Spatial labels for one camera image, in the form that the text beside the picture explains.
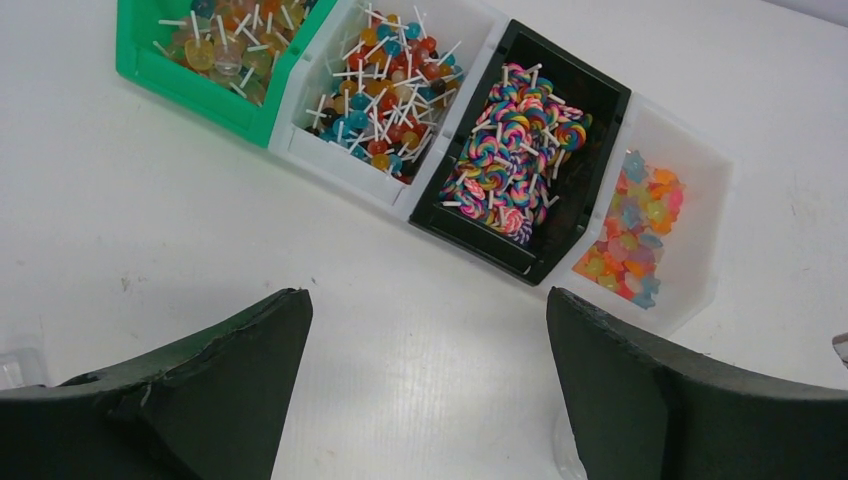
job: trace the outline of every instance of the blue candy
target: blue candy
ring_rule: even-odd
[[[406,38],[411,38],[413,40],[417,39],[421,36],[421,25],[416,22],[412,22],[406,25]]]
[[[628,230],[636,228],[642,224],[642,210],[635,205],[627,205],[621,212],[621,221],[627,226]]]
[[[371,100],[369,100],[364,93],[357,93],[350,99],[350,108],[353,110],[365,110],[365,107],[367,107],[370,103]]]
[[[386,55],[390,57],[397,57],[403,51],[403,47],[400,46],[400,43],[394,40],[389,40],[388,42],[386,42],[383,48],[386,49]]]
[[[639,235],[639,243],[650,249],[662,248],[663,246],[660,237],[651,235],[650,233],[643,233],[642,235]]]
[[[635,183],[642,183],[642,180],[648,176],[648,172],[645,170],[645,159],[642,158],[642,155],[638,151],[628,153],[624,157],[624,167],[622,169],[627,175],[627,178]]]
[[[345,126],[349,126],[356,130],[362,130],[368,126],[368,115],[366,115],[362,110],[353,110],[348,115],[348,122]]]
[[[397,173],[403,167],[403,159],[394,153],[389,155],[389,160],[392,162],[392,166],[389,168],[390,172]]]
[[[636,295],[635,297],[633,297],[631,302],[644,308],[645,310],[651,307],[655,307],[657,305],[657,302],[655,302],[654,299],[651,298],[651,294],[648,292],[643,292],[639,295]]]
[[[357,145],[356,148],[353,149],[352,154],[353,154],[354,157],[356,157],[356,158],[358,158],[358,159],[360,159],[364,162],[368,161],[368,155],[365,154],[365,149],[362,148],[362,146],[360,146],[360,145]]]

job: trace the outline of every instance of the round candy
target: round candy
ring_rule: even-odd
[[[241,71],[241,54],[235,48],[220,43],[215,45],[215,70],[225,76],[238,74]]]
[[[268,71],[271,70],[271,62],[274,59],[271,58],[271,55],[268,54],[265,50],[258,50],[255,52],[245,51],[244,55],[241,57],[241,61],[247,68],[253,68],[253,73],[259,75],[260,77],[264,77],[268,74]]]
[[[384,142],[383,140],[371,140],[370,142],[368,142],[368,153],[370,153],[371,155],[385,153],[388,149],[389,144]]]
[[[401,141],[408,150],[415,150],[421,143],[421,138],[415,132],[406,132],[403,134]]]
[[[325,127],[331,127],[334,123],[336,123],[336,119],[339,118],[339,112],[336,111],[335,108],[325,108],[321,110],[321,113],[324,114],[324,117],[321,118],[321,123]]]
[[[373,47],[377,45],[379,39],[377,38],[377,29],[376,28],[366,28],[360,34],[360,38],[363,42],[365,42],[366,47]]]
[[[368,115],[365,115],[365,112],[361,110],[353,110],[348,115],[348,120],[350,121],[350,128],[355,128],[357,130],[362,130],[368,126]]]
[[[371,159],[371,165],[378,170],[387,170],[392,164],[391,159],[385,153],[377,153],[373,155],[374,158]]]
[[[215,47],[207,40],[191,40],[185,44],[186,60],[191,68],[203,72],[215,65]]]
[[[427,37],[424,40],[421,40],[421,46],[426,48],[428,52],[435,52],[436,45],[436,39],[433,37]]]
[[[283,41],[273,33],[263,33],[262,35],[259,35],[259,41],[262,42],[263,45],[268,45],[268,51],[271,53],[271,56],[274,56],[277,52],[280,52],[280,55],[282,55],[286,53],[286,49],[288,49],[288,45],[283,43]]]
[[[394,40],[386,42],[386,44],[383,45],[383,48],[386,50],[386,54],[390,57],[397,57],[403,51],[403,47],[400,46],[400,43]]]
[[[405,30],[406,38],[417,39],[421,36],[421,25],[417,22],[411,22],[406,25],[408,28]]]

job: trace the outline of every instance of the white table surface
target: white table surface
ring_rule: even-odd
[[[672,339],[848,388],[848,30],[757,0],[490,3],[736,155],[717,298]],[[0,7],[0,338],[41,339],[58,383],[308,288],[274,478],[558,478],[546,292],[130,85],[114,30],[115,2]]]

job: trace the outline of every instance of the lollipop stick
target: lollipop stick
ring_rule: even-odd
[[[218,15],[218,32],[221,34],[221,44],[224,45],[224,50],[229,50],[227,32],[224,30],[224,19],[220,15]]]
[[[286,23],[289,26],[289,30],[294,30],[294,23],[291,21],[291,16],[289,16],[289,11],[286,9],[286,6],[280,5],[280,10],[283,11],[283,16],[286,17]]]
[[[191,27],[194,29],[194,43],[200,47],[200,29],[197,28],[197,14],[191,11]]]

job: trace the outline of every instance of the blue gummy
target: blue gummy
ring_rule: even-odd
[[[377,27],[377,39],[382,40],[386,37],[391,37],[395,32],[392,31],[392,27],[386,25],[385,23]]]
[[[662,240],[660,240],[660,237],[656,235],[651,235],[650,233],[643,233],[642,235],[639,235],[639,243],[652,249],[663,247],[663,243]]]
[[[636,183],[642,183],[642,180],[648,176],[648,172],[645,171],[645,159],[638,151],[630,152],[624,157],[623,170],[627,178]]]
[[[635,297],[633,297],[631,302],[638,305],[639,307],[644,308],[645,310],[651,307],[655,307],[657,305],[657,302],[655,302],[654,299],[651,298],[651,294],[649,294],[648,292],[636,295]]]
[[[386,44],[383,45],[383,48],[386,50],[386,55],[390,57],[397,57],[403,51],[403,47],[400,46],[400,43],[394,40],[386,42]]]
[[[366,115],[362,110],[353,110],[348,115],[348,123],[345,125],[350,128],[362,130],[368,126],[368,115]]]
[[[353,154],[354,157],[356,157],[360,160],[363,160],[363,161],[366,161],[366,162],[368,161],[368,155],[365,154],[365,149],[362,148],[360,145],[357,145],[356,148],[354,148],[353,152],[351,152],[351,153]]]
[[[194,13],[196,13],[198,17],[212,18],[212,16],[215,15],[215,1],[193,0],[191,2],[190,9],[194,10]]]
[[[406,26],[409,27],[406,29],[406,38],[415,40],[421,36],[421,25],[417,22],[408,23]]]
[[[650,295],[652,293],[660,293],[660,282],[653,273],[649,273],[642,277],[642,288],[644,293]]]
[[[642,211],[639,207],[627,205],[621,213],[621,221],[624,222],[628,230],[634,229],[642,224]]]
[[[365,107],[370,103],[371,100],[368,100],[368,97],[364,93],[357,93],[350,98],[350,108],[353,110],[365,110]]]
[[[392,162],[390,167],[392,173],[399,172],[401,167],[403,167],[403,159],[395,155],[394,153],[389,155],[389,160]]]

